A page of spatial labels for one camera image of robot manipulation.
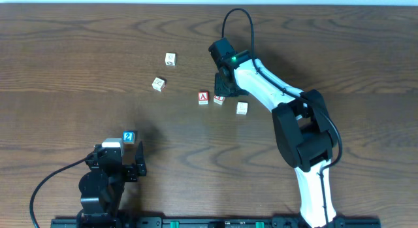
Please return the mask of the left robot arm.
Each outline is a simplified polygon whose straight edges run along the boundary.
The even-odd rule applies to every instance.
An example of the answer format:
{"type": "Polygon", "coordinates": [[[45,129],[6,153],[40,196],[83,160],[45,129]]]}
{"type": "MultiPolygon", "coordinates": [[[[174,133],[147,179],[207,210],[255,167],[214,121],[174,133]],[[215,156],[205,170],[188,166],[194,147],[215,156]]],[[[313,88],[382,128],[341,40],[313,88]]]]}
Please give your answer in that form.
{"type": "Polygon", "coordinates": [[[86,159],[90,171],[79,181],[80,202],[86,225],[116,224],[121,196],[127,182],[137,182],[146,176],[143,143],[139,142],[135,162],[123,164],[123,142],[108,138],[94,146],[86,159]]]}

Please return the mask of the blue number 2 block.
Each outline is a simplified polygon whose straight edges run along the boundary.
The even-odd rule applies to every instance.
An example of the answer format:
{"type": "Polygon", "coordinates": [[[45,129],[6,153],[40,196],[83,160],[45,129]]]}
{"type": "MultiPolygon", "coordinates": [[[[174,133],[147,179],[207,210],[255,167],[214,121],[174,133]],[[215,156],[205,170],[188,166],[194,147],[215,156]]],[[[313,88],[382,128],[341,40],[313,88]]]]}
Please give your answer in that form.
{"type": "Polygon", "coordinates": [[[124,131],[122,139],[125,144],[134,144],[136,140],[136,134],[134,131],[124,131]]]}

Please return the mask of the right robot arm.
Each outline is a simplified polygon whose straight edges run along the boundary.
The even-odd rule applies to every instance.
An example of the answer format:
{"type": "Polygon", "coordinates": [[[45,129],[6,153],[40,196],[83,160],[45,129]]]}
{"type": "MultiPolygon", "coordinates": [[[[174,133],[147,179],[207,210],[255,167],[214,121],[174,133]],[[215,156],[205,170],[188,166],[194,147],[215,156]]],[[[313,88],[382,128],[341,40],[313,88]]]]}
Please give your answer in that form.
{"type": "Polygon", "coordinates": [[[300,191],[300,214],[310,227],[324,227],[336,217],[329,169],[337,163],[332,149],[342,147],[338,129],[329,117],[323,96],[286,84],[250,52],[211,48],[216,64],[216,95],[251,94],[271,113],[278,150],[294,168],[300,191]]]}

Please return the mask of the red letter I block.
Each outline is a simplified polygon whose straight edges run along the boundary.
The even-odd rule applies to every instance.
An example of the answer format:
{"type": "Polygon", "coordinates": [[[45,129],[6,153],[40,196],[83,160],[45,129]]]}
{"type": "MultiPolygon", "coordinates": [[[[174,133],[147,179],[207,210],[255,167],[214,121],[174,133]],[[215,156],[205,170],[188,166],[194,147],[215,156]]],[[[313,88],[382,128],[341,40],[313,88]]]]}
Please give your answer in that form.
{"type": "Polygon", "coordinates": [[[214,96],[214,102],[216,104],[222,105],[224,101],[225,101],[225,97],[217,96],[217,95],[214,96]]]}

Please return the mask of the red letter A block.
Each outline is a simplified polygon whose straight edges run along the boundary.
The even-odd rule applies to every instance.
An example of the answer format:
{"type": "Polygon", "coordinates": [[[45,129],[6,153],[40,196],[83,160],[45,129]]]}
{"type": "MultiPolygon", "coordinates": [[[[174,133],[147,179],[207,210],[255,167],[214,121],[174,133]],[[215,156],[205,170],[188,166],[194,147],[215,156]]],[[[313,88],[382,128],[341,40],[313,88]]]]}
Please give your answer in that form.
{"type": "Polygon", "coordinates": [[[199,105],[207,105],[209,102],[209,96],[207,91],[198,92],[198,103],[199,105]]]}

